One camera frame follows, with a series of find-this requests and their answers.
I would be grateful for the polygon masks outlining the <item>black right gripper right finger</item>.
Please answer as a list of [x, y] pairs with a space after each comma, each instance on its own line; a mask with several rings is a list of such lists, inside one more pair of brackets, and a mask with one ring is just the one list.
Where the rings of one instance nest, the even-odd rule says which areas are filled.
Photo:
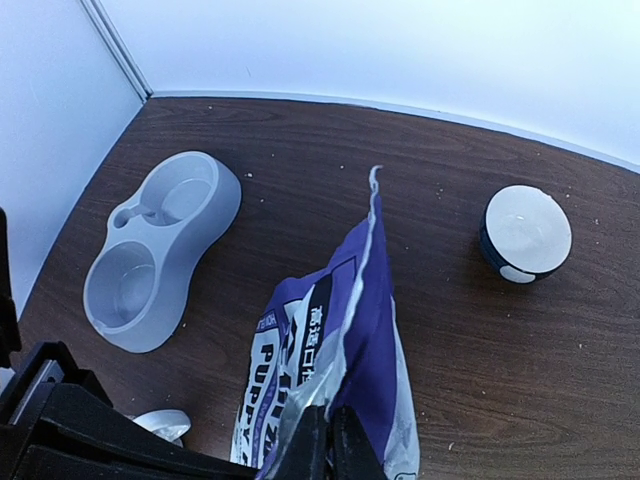
[[385, 479], [385, 474], [355, 410], [338, 409], [332, 418], [333, 478], [341, 480]]

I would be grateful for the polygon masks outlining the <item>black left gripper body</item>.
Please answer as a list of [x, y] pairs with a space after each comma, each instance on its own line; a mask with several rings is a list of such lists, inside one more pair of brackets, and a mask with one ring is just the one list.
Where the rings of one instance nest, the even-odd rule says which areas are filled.
[[117, 412], [62, 342], [40, 342], [1, 395], [4, 479], [253, 479], [255, 469], [189, 452]]

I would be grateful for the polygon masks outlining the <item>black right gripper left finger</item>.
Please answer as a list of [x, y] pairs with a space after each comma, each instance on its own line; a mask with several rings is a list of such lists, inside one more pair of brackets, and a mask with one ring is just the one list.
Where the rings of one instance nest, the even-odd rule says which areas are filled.
[[304, 410], [291, 441], [264, 465], [256, 479], [324, 479], [328, 424], [324, 407]]

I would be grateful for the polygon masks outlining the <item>purple pet food bag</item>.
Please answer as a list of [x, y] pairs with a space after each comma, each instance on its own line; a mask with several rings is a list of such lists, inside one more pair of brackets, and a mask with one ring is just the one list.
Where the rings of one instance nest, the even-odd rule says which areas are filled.
[[276, 286], [257, 322], [231, 441], [232, 462], [265, 479], [308, 406], [354, 409], [386, 479], [414, 479], [420, 447], [387, 254], [382, 201], [326, 267]]

